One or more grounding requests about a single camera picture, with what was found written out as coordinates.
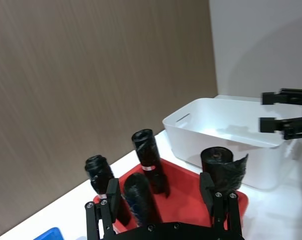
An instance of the black metal bracket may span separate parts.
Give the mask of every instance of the black metal bracket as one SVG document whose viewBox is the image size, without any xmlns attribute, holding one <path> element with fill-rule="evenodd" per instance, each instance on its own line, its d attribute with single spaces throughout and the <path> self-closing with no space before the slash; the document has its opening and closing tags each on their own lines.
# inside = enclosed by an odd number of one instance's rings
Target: black metal bracket
<svg viewBox="0 0 302 240">
<path fill-rule="evenodd" d="M 302 105 L 302 89 L 283 88 L 279 93 L 264 92 L 263 105 L 275 103 Z M 282 131 L 285 140 L 302 138 L 302 117 L 276 120 L 273 117 L 260 118 L 260 132 L 274 133 Z"/>
<path fill-rule="evenodd" d="M 113 230 L 113 223 L 115 223 L 119 202 L 121 197 L 119 179 L 110 179 L 106 199 L 101 199 L 99 203 L 89 201 L 85 205 L 86 210 L 86 225 L 87 225 L 87 239 L 100 240 L 98 222 L 102 219 L 104 228 L 104 237 L 115 235 Z"/>
<path fill-rule="evenodd" d="M 228 231 L 242 235 L 241 217 L 238 203 L 238 195 L 231 192 L 223 196 L 220 192 L 214 192 L 214 183 L 208 172 L 200 173 L 200 192 L 207 210 L 212 216 L 213 227 L 217 233 L 222 233 L 224 220 L 227 220 Z"/>
<path fill-rule="evenodd" d="M 213 216 L 214 197 L 212 192 L 214 191 L 214 183 L 208 172 L 200 173 L 200 192 L 203 202 L 206 205 L 207 211 L 210 216 Z"/>
</svg>

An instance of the white wall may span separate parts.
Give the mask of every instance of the white wall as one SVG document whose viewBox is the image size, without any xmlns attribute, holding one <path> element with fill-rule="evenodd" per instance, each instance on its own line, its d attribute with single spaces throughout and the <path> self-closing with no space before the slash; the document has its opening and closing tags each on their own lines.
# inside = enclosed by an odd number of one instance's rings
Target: white wall
<svg viewBox="0 0 302 240">
<path fill-rule="evenodd" d="M 210 0 L 219 94 L 302 88 L 302 0 Z"/>
</svg>

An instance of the white label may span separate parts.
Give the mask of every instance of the white label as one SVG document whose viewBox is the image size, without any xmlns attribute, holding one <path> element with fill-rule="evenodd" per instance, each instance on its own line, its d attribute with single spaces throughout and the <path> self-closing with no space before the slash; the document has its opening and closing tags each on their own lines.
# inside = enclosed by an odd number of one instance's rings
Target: white label
<svg viewBox="0 0 302 240">
<path fill-rule="evenodd" d="M 107 196 L 106 196 L 106 194 L 98 194 L 97 195 L 98 197 L 99 197 L 99 199 L 106 199 L 107 198 Z"/>
<path fill-rule="evenodd" d="M 151 171 L 155 169 L 155 166 L 142 166 L 142 169 L 144 171 Z"/>
</svg>

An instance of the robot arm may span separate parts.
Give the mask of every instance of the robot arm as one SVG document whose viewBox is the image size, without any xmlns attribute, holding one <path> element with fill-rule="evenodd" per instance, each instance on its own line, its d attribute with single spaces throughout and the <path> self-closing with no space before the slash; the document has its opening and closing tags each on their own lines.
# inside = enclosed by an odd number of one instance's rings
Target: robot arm
<svg viewBox="0 0 302 240">
<path fill-rule="evenodd" d="M 302 89 L 283 88 L 279 93 L 264 92 L 262 105 L 275 103 L 302 105 Z M 282 131 L 285 140 L 302 138 L 302 117 L 276 120 L 274 117 L 260 118 L 260 132 Z"/>
</svg>

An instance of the red tray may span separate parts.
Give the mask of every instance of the red tray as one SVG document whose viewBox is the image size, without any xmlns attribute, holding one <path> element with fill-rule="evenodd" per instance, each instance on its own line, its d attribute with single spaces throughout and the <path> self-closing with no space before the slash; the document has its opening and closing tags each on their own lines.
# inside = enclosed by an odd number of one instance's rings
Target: red tray
<svg viewBox="0 0 302 240">
<path fill-rule="evenodd" d="M 162 160 L 162 166 L 168 177 L 171 189 L 171 194 L 168 198 L 165 198 L 164 194 L 154 195 L 163 222 L 181 222 L 210 227 L 210 216 L 200 194 L 200 176 L 164 159 Z M 123 192 L 125 180 L 135 172 L 143 173 L 140 164 L 120 177 L 121 192 Z M 248 198 L 240 191 L 237 191 L 237 194 L 239 196 L 239 209 L 242 217 L 248 205 Z M 99 198 L 96 196 L 93 201 L 98 203 Z M 134 217 L 131 218 L 127 226 L 123 226 L 118 220 L 114 224 L 114 230 L 118 233 L 135 227 Z"/>
</svg>

